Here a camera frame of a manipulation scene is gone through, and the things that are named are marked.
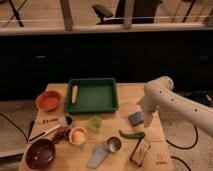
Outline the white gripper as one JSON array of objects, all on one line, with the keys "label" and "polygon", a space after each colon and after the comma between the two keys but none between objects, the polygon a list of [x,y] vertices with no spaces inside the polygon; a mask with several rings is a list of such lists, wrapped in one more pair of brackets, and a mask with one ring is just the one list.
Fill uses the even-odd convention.
[{"label": "white gripper", "polygon": [[153,113],[156,111],[156,105],[154,104],[142,104],[142,111],[145,113],[144,115],[144,127],[147,128],[151,125],[153,120]]}]

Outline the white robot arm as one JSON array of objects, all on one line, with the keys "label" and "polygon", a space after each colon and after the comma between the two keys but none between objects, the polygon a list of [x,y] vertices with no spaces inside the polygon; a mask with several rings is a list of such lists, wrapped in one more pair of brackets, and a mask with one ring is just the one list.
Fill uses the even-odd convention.
[{"label": "white robot arm", "polygon": [[149,127],[158,105],[181,114],[209,136],[213,137],[213,108],[173,92],[174,82],[162,76],[144,84],[144,96],[137,102],[144,112],[144,127]]}]

